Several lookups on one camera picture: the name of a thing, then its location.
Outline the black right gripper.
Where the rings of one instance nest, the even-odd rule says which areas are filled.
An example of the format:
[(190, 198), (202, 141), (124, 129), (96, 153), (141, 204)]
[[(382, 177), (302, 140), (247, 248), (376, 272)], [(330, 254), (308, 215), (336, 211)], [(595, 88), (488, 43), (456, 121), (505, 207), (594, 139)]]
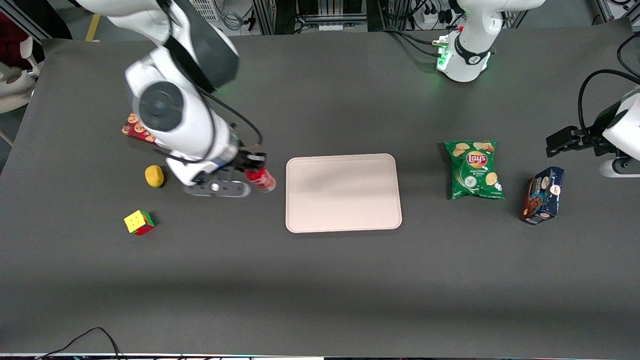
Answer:
[(240, 173), (259, 173), (265, 168), (266, 153), (250, 152), (248, 150), (238, 150), (233, 160), (227, 165), (229, 171), (238, 171)]

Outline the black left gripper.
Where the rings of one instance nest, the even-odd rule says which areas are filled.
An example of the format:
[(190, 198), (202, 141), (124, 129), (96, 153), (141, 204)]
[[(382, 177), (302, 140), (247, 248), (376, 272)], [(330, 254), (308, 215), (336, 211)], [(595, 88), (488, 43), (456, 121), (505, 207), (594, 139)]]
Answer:
[(586, 126), (584, 110), (582, 105), (579, 105), (578, 122), (580, 134), (576, 126), (567, 126), (547, 136), (545, 139), (546, 157), (552, 158), (567, 151), (587, 149), (593, 149), (596, 157), (601, 157), (605, 154), (615, 154), (615, 157), (619, 157), (621, 155), (620, 150), (604, 137), (604, 131), (613, 122), (619, 108), (620, 105), (610, 105), (610, 107), (596, 116), (592, 125)]

